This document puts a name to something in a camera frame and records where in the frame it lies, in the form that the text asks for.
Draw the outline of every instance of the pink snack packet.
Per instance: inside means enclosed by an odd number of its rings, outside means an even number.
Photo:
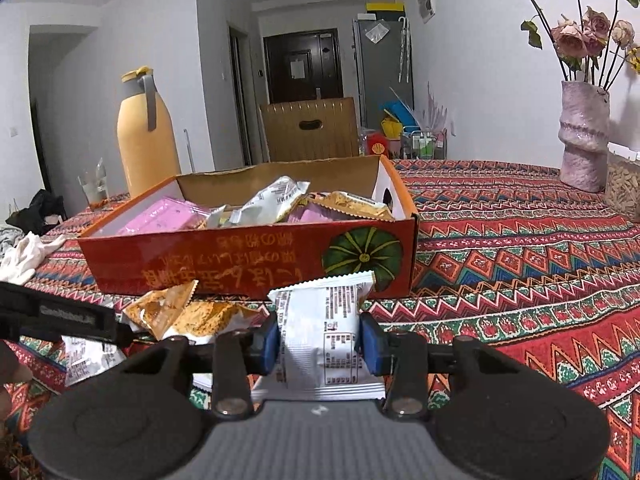
[[[309,202],[306,205],[299,205],[294,208],[287,218],[287,224],[325,224],[343,220],[354,220],[354,218],[345,213],[333,211]]]
[[[164,197],[128,222],[118,236],[149,233],[173,233],[196,229],[210,215],[193,202]]]

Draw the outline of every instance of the dark wooden door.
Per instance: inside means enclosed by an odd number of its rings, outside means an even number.
[[[264,38],[271,103],[344,97],[338,31]]]

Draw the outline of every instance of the table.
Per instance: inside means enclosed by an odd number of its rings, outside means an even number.
[[[388,330],[414,330],[431,342],[472,335],[592,400],[612,431],[598,478],[640,478],[640,226],[600,195],[565,186],[550,168],[426,160],[397,168],[421,218],[413,293],[369,303],[370,312]],[[74,236],[101,214],[79,214],[51,235]],[[28,286],[117,310],[132,301],[100,294],[73,240]],[[15,349],[35,380],[11,390],[9,424],[18,437],[10,464],[31,479],[38,472],[24,432],[63,389],[64,355],[59,345],[30,339]],[[428,380],[432,406],[447,402],[446,376]]]

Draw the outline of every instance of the orange snack packet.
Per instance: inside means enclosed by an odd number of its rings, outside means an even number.
[[[196,344],[206,344],[221,333],[249,328],[257,314],[240,303],[192,301],[164,336],[183,335]]]
[[[187,307],[198,286],[198,280],[152,290],[125,307],[130,320],[148,329],[158,341]]]
[[[345,191],[334,191],[327,196],[310,196],[308,200],[327,209],[339,211],[358,218],[369,218],[386,222],[393,222],[395,220],[386,204],[375,202],[370,198],[364,198]]]

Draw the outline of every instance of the orange thermos bottle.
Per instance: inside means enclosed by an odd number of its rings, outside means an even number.
[[[118,115],[118,145],[132,198],[180,174],[171,116],[153,74],[143,66],[122,76],[125,95]]]

